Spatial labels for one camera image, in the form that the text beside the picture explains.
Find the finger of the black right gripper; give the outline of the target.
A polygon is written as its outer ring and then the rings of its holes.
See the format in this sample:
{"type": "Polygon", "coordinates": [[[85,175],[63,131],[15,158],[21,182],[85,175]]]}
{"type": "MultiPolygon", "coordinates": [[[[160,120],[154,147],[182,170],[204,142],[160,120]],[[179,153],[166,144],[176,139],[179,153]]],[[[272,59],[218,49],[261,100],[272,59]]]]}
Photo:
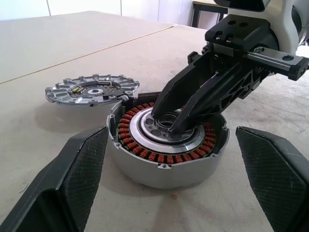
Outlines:
{"type": "Polygon", "coordinates": [[[236,98],[244,99],[266,77],[266,69],[237,63],[203,83],[180,104],[170,132],[184,132],[222,113],[236,98]]]}
{"type": "Polygon", "coordinates": [[[153,107],[153,117],[172,112],[184,106],[189,99],[216,74],[224,74],[238,64],[228,56],[203,55],[193,52],[188,56],[190,64],[165,85],[153,107]]]}

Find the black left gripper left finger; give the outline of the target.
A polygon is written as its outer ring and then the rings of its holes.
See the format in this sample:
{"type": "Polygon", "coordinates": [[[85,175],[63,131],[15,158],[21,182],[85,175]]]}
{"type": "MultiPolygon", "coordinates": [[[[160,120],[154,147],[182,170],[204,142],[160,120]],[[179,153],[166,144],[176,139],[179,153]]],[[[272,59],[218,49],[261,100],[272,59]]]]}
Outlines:
{"type": "Polygon", "coordinates": [[[0,232],[84,232],[101,179],[106,127],[71,137],[33,179],[0,232]]]}

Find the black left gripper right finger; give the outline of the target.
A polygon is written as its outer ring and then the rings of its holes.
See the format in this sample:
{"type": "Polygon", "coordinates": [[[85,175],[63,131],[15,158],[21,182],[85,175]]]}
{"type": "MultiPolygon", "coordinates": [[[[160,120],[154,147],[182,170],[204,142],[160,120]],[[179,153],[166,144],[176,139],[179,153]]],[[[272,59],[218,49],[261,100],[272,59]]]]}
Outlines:
{"type": "Polygon", "coordinates": [[[309,232],[309,160],[287,139],[248,127],[236,137],[250,186],[274,232],[309,232]]]}

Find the silver spoked rotor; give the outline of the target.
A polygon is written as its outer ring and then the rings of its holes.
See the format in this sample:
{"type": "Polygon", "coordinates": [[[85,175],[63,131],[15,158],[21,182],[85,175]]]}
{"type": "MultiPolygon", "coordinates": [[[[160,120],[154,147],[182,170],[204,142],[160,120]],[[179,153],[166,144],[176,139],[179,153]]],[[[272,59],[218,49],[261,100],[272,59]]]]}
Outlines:
{"type": "Polygon", "coordinates": [[[171,133],[169,128],[180,112],[178,109],[154,119],[152,107],[143,109],[130,120],[129,132],[139,145],[153,152],[172,155],[189,152],[202,144],[205,129],[198,126],[182,133],[171,133]]]}

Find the silver hinged motor lid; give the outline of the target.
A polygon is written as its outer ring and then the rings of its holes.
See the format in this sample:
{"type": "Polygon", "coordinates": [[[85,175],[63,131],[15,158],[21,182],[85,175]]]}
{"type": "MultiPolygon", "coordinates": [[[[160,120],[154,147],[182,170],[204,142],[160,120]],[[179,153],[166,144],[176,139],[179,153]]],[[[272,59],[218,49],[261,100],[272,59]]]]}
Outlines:
{"type": "Polygon", "coordinates": [[[51,102],[69,106],[95,107],[131,99],[140,82],[125,75],[80,76],[65,78],[53,87],[45,89],[45,98],[51,102]]]}

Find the grey round motor housing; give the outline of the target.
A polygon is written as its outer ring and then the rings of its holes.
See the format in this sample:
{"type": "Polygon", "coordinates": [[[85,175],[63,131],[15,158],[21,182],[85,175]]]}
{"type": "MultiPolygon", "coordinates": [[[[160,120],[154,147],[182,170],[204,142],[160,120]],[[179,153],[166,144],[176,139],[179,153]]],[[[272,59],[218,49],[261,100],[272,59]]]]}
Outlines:
{"type": "Polygon", "coordinates": [[[172,189],[203,182],[217,169],[229,140],[222,115],[201,123],[205,138],[198,148],[182,154],[156,153],[139,145],[129,132],[133,116],[154,106],[158,93],[140,94],[118,101],[107,117],[108,150],[118,168],[133,181],[158,189],[172,189]]]}

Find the black-framed background desk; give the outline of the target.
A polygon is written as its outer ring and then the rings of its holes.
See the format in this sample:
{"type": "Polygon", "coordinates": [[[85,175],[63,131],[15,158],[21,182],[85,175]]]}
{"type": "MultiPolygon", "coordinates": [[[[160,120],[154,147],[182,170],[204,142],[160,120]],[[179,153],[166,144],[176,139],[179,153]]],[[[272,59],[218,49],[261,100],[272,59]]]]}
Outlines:
{"type": "Polygon", "coordinates": [[[227,9],[217,5],[214,0],[193,0],[191,26],[210,29],[227,15],[227,9]]]}

